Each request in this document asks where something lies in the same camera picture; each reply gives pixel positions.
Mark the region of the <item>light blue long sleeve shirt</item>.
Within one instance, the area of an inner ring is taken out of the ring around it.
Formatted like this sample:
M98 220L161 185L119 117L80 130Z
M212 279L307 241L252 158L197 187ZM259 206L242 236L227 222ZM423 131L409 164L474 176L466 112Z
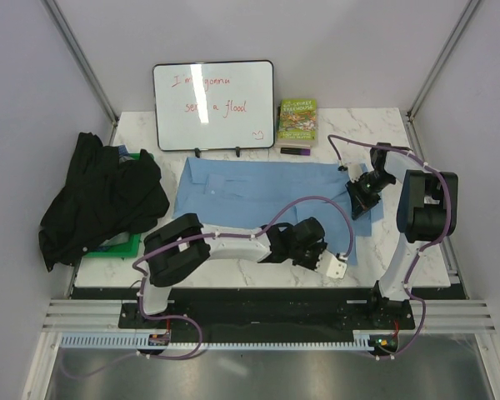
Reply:
M329 251L346 253L355 265L355 242L349 236L371 236L373 224L383 218L383 207L377 205L353 219L348 180L348 173L334 164L189 158L173 216L195 213L201 223L252 229L266 225L291 204L279 222L296 224L316 218L324 228Z

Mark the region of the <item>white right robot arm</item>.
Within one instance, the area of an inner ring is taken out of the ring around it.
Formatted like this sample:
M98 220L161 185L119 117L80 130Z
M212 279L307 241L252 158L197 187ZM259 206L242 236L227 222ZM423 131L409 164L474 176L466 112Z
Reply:
M381 200L389 185L402 185L397 204L397 247L387 271L372 289L365 318L375 328L386 327L395 309L412 298L416 267L424 251L453 234L458 214L458 175L439 172L406 147L379 142L371 147L372 171L346 184L352 218L359 219Z

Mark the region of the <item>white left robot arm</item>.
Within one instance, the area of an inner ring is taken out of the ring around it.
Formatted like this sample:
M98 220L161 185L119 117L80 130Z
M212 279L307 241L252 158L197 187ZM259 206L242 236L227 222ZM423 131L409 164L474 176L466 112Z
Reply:
M248 230L202 224L196 213L186 213L144 239L144 254L138 261L147 264L147 271L137 318L149 328L159 327L172 287L205 262L224 259L272 264L289 260L321 274L335 262L324 242L323 226L313 217Z

